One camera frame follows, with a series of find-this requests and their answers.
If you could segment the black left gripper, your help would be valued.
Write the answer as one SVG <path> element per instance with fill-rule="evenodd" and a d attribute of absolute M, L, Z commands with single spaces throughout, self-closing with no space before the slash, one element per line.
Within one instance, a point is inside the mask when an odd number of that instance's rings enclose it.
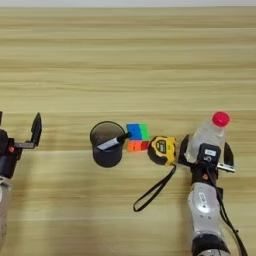
<path fill-rule="evenodd" d="M 0 126 L 2 122 L 2 114 L 0 111 Z M 7 147 L 7 151 L 0 154 L 0 176 L 11 179 L 13 177 L 16 164 L 20 160 L 24 149 L 34 149 L 39 145 L 41 133 L 42 133 L 42 120 L 41 114 L 38 113 L 34 118 L 31 127 L 31 142 L 26 143 L 14 143 Z"/>

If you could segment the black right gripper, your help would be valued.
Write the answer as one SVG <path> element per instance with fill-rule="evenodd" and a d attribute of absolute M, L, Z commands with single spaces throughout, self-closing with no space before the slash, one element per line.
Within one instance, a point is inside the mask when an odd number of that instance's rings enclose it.
<path fill-rule="evenodd" d="M 192 183 L 205 183 L 211 186 L 216 185 L 219 170 L 229 173 L 235 172 L 234 156 L 228 143 L 224 145 L 224 163 L 210 164 L 206 162 L 198 162 L 191 164 L 187 161 L 185 153 L 187 150 L 189 136 L 186 135 L 181 142 L 178 163 L 187 167 L 191 167 Z"/>

